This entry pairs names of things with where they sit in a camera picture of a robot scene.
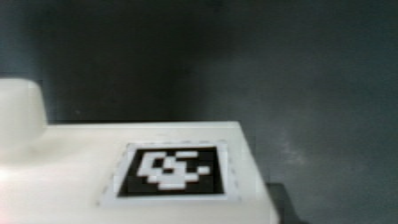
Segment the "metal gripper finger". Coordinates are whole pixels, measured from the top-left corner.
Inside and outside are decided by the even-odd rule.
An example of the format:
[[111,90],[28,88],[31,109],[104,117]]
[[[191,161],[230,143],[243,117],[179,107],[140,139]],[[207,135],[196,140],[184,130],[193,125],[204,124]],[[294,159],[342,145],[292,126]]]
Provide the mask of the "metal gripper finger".
[[283,184],[267,183],[266,188],[278,214],[278,224],[308,224],[298,217]]

